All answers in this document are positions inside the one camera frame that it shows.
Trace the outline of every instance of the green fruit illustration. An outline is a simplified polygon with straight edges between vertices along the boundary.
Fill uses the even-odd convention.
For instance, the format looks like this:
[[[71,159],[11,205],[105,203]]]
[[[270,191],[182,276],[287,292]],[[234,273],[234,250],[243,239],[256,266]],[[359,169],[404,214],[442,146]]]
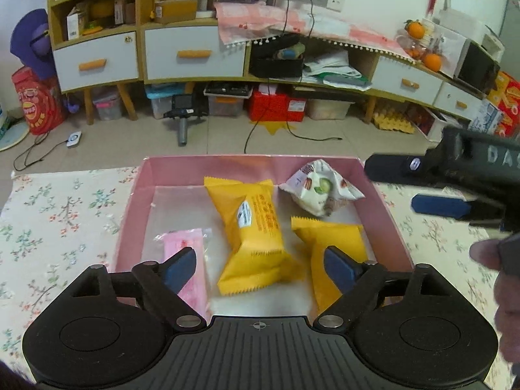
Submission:
[[[329,193],[332,188],[332,183],[329,179],[320,179],[320,187],[324,193]]]

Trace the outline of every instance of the ribbed black surface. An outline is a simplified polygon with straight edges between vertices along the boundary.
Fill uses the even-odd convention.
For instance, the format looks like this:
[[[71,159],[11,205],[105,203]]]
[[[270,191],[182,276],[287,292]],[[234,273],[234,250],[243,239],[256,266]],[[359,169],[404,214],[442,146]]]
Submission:
[[[176,337],[152,369],[114,390],[398,390],[370,371],[341,336],[313,331],[303,318],[215,318]],[[482,383],[464,387],[487,389]]]

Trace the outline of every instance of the pink packet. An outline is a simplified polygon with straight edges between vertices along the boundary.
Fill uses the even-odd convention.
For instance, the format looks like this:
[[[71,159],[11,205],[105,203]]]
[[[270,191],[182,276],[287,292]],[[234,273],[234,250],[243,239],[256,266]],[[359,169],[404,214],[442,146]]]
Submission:
[[[202,229],[181,230],[167,233],[162,238],[164,242],[164,259],[173,257],[186,246],[190,246],[197,255],[195,274],[188,280],[179,292],[179,297],[192,307],[207,322],[211,319],[208,313],[206,277],[204,273],[204,237]]]

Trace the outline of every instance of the wooden leg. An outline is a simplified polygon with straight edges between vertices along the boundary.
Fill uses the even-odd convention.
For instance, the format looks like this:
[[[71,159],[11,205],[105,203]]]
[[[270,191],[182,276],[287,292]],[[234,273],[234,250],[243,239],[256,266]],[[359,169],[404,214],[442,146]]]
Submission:
[[[87,124],[94,124],[94,105],[92,104],[92,95],[90,95],[90,88],[87,88],[83,91],[83,99],[85,100]]]
[[[367,111],[365,113],[365,123],[370,123],[374,117],[375,104],[378,101],[378,97],[371,96],[368,98]]]
[[[118,91],[121,99],[123,100],[123,104],[125,104],[126,111],[128,111],[128,116],[130,120],[137,120],[137,114],[135,114],[134,103],[132,103],[132,99],[128,94],[128,90],[126,89],[125,84],[118,84]]]

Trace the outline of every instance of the white drawer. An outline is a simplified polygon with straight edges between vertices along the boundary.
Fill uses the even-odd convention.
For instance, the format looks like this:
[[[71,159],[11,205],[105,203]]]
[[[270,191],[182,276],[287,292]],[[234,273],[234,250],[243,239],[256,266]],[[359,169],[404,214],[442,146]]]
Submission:
[[[104,67],[80,70],[80,65],[105,60]],[[54,51],[62,91],[118,80],[137,79],[135,32],[120,33]]]
[[[433,106],[447,113],[473,120],[482,101],[462,89],[444,82]]]
[[[374,89],[433,105],[443,81],[411,65],[379,57],[372,83]]]
[[[189,26],[145,31],[147,78],[171,79],[242,76],[245,46],[226,48],[217,26]],[[207,51],[208,57],[183,58],[179,51]]]

